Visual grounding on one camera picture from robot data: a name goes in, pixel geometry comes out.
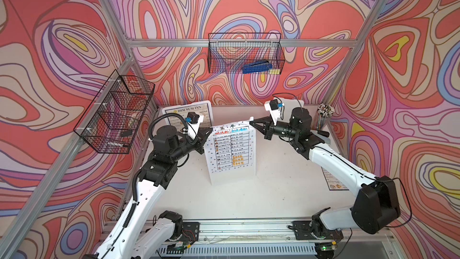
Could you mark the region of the Dim Sum Inn menu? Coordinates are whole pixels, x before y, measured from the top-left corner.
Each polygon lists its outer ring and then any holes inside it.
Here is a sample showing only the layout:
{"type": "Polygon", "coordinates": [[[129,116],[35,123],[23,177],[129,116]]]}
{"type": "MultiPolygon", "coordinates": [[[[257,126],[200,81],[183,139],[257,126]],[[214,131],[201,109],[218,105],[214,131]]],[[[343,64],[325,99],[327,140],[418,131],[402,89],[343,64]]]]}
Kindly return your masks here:
{"type": "Polygon", "coordinates": [[[209,101],[199,101],[187,105],[169,106],[162,109],[163,115],[167,113],[175,113],[181,115],[183,118],[186,118],[189,112],[197,112],[204,115],[204,122],[200,124],[200,127],[208,128],[213,125],[213,114],[209,101]]]}

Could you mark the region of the white board front panel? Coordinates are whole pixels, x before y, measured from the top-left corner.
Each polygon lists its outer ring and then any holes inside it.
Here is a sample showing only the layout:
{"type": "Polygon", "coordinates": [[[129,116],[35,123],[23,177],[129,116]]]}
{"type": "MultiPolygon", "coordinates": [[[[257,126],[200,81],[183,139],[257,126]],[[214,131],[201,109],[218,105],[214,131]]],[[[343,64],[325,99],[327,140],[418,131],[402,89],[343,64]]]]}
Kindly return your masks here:
{"type": "MultiPolygon", "coordinates": [[[[181,115],[184,119],[188,117],[188,113],[190,112],[194,112],[204,116],[203,122],[200,123],[200,128],[208,128],[213,125],[212,105],[211,102],[208,100],[198,101],[186,105],[168,106],[163,107],[161,109],[162,115],[165,115],[167,113],[175,113],[181,115]]],[[[182,129],[184,128],[182,122],[175,117],[168,117],[166,119],[163,119],[162,121],[167,125],[175,126],[178,131],[182,131],[182,129]]]]}

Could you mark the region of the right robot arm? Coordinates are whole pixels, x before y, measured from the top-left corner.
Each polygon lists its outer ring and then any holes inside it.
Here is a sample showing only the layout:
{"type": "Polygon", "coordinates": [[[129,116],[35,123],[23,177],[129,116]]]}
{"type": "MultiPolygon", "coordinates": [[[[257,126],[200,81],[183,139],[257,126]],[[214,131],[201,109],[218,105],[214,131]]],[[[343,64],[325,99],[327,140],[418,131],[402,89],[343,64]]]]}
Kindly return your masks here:
{"type": "Polygon", "coordinates": [[[286,138],[294,151],[332,174],[355,196],[351,207],[325,208],[311,218],[310,233],[322,239],[338,229],[361,229],[375,234],[401,215],[396,184],[393,179],[369,173],[335,152],[323,138],[311,131],[312,117],[302,107],[292,110],[287,122],[280,121],[278,112],[250,120],[250,125],[264,135],[286,138]]]}

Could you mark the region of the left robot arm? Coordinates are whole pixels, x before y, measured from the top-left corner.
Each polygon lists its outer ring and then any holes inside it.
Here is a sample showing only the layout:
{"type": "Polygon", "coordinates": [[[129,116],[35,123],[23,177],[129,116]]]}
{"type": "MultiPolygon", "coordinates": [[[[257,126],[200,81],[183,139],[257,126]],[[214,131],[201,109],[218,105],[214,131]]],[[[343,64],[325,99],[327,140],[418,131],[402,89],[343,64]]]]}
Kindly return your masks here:
{"type": "Polygon", "coordinates": [[[204,153],[212,129],[200,128],[203,121],[203,115],[196,112],[186,117],[166,113],[149,125],[153,151],[132,179],[132,197],[105,241],[94,254],[85,254],[84,258],[149,259],[164,242],[182,236],[183,217],[172,211],[161,213],[144,235],[141,230],[177,173],[178,162],[188,160],[191,152],[204,153]]]}

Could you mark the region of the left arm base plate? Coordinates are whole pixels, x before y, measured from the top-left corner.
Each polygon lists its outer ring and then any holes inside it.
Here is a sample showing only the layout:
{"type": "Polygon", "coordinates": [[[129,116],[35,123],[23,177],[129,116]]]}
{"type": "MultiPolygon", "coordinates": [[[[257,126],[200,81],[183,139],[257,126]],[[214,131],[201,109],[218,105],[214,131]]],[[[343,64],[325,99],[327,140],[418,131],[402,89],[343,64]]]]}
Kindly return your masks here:
{"type": "Polygon", "coordinates": [[[196,242],[200,237],[200,223],[197,221],[186,221],[182,225],[182,232],[177,239],[169,239],[166,242],[196,242]]]}

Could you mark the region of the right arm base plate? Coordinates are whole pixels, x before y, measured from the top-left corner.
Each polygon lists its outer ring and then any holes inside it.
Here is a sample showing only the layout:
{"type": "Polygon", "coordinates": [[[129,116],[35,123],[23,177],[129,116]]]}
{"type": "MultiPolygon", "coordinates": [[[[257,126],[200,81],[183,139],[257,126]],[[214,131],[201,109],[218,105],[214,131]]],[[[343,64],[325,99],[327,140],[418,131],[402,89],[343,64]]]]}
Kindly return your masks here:
{"type": "Polygon", "coordinates": [[[316,221],[292,221],[287,228],[294,232],[298,241],[337,241],[343,240],[341,230],[328,230],[316,221]]]}

